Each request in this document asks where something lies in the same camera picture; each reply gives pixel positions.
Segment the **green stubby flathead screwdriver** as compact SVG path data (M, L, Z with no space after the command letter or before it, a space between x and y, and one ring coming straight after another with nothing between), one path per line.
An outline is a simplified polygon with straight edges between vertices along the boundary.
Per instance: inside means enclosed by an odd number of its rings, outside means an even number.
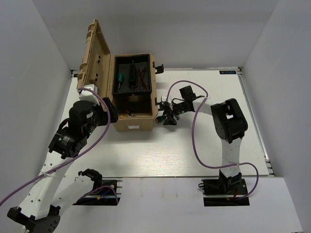
M118 89L121 88L121 85L123 83L124 80L124 74L123 73L119 73L117 76L117 81L118 81Z

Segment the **tan plastic toolbox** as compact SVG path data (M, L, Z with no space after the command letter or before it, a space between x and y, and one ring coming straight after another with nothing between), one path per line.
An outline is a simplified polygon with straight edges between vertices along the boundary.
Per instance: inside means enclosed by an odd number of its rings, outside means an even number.
M118 132L150 131L154 127L154 120L158 115L155 102L157 99L156 74L153 68L155 58L152 54L148 54L151 56L151 94L113 96L114 58L133 54L112 56L98 20L95 19L88 27L86 49L79 68L77 87L81 88L88 84L95 84L98 88L98 95L102 98L108 97L111 100L118 111L118 117L121 109L132 110L137 114L137 117L119 117L118 121L114 123L114 127Z

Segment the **green orange-capped stubby screwdriver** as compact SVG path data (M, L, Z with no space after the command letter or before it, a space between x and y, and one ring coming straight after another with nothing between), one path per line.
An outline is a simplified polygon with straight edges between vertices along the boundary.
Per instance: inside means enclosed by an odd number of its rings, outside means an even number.
M166 119L165 116L158 116L158 117L156 118L156 122L157 122L157 123L160 123L160 122L163 122L165 119Z

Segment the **yellow black long-nose pliers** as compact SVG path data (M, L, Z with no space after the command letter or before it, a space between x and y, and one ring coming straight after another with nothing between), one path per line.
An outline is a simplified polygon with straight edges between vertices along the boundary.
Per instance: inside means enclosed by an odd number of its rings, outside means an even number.
M137 117L137 114L132 110L119 110L119 117L120 118L128 118L128 117Z

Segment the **long brown hex key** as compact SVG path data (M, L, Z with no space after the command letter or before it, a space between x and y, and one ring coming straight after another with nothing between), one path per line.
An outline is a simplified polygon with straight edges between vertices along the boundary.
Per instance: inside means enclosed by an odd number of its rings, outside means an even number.
M150 90L151 85L150 85L148 70L145 72L144 78L145 78L145 82L146 82L146 84L147 84L147 89L146 89L146 91L147 91L147 90Z

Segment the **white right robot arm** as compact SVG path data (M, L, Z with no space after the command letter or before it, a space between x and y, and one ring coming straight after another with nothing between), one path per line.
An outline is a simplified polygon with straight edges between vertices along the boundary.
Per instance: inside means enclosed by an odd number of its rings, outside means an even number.
M166 95L157 103L158 109L163 112L156 121L164 125L176 125L181 114L187 112L204 113L212 116L215 131L222 143L222 164L217 167L219 178L216 184L208 188L221 193L232 193L237 185L242 182L242 174L239 168L240 147L242 138L248 129L248 123L236 99L228 99L222 103L212 104L204 100L203 95L196 95L191 86L180 89L181 99L179 103L169 99Z

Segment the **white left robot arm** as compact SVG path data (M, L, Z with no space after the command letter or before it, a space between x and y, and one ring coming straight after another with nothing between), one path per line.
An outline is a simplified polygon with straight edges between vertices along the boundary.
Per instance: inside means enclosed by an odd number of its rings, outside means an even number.
M114 188L103 183L102 174L90 168L79 171L77 179L60 193L56 191L69 166L86 153L81 150L94 130L117 120L117 110L108 97L97 103L75 102L69 117L60 123L49 144L43 167L32 181L33 187L21 204L10 208L7 216L30 233L52 233L61 215L79 199L97 194L104 188L115 194Z

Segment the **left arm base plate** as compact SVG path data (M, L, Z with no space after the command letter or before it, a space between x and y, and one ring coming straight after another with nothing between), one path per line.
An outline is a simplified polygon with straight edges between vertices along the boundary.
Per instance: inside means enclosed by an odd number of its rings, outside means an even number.
M102 179L95 184L95 192L77 200L76 206L117 206L121 199L122 180Z

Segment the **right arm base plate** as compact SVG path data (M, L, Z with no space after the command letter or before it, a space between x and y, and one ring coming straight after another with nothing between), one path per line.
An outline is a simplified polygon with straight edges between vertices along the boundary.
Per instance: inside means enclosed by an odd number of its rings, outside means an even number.
M239 183L225 188L220 179L204 179L198 184L203 191L203 202L205 207L229 207L249 206L249 197L245 179Z

